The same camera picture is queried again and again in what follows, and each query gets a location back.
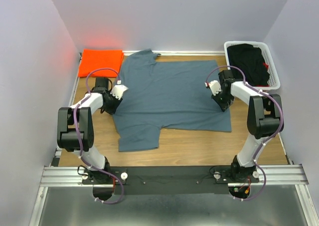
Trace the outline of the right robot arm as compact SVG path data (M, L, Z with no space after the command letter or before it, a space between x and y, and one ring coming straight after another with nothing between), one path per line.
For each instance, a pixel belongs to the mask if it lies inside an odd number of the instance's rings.
M248 105L248 137L224 174L234 182L242 182L253 175L260 153L267 143L283 130L281 97L254 88L245 78L242 81L235 79L231 70L221 71L218 77L218 80L207 83L206 87L223 112L233 104L235 98Z

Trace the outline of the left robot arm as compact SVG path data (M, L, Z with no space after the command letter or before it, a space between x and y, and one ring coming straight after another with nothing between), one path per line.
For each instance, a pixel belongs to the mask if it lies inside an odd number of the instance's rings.
M58 110L58 147L75 154L87 166L85 176L94 172L93 177L100 184L114 178L114 175L107 158L94 146L92 115L98 110L101 114L115 114L127 90L121 80L113 85L109 78L98 77L95 86L88 88L80 101Z

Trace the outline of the blue-grey t-shirt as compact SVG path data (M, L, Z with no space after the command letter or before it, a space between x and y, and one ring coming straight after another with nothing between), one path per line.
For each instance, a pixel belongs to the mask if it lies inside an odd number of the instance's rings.
M127 91L113 115L119 151L158 148L162 128L231 132L230 112L211 98L206 78L218 78L216 61L158 62L149 49L128 56L120 70Z

